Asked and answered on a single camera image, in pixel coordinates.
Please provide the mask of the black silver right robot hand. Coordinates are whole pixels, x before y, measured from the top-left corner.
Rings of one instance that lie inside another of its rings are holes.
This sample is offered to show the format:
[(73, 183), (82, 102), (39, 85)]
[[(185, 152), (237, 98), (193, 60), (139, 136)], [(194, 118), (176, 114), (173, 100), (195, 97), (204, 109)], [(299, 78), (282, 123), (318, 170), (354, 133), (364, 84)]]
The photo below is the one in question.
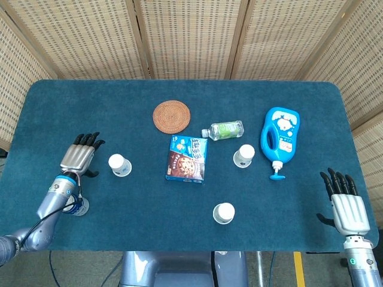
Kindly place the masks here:
[(328, 168), (320, 172), (332, 206), (333, 218), (318, 213), (317, 218), (325, 225), (334, 227), (343, 236), (364, 236), (370, 230), (364, 201), (350, 175), (343, 175)]

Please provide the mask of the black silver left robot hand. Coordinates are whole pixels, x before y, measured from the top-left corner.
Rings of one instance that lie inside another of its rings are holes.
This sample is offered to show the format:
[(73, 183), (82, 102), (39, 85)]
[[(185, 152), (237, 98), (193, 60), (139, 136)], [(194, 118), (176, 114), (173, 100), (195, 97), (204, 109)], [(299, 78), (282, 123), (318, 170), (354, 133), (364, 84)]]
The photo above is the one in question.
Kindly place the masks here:
[(62, 173), (89, 178), (98, 176), (99, 172), (92, 172), (89, 166), (97, 149), (105, 143), (104, 140), (97, 139), (99, 134), (100, 132), (79, 134), (74, 139), (60, 163)]

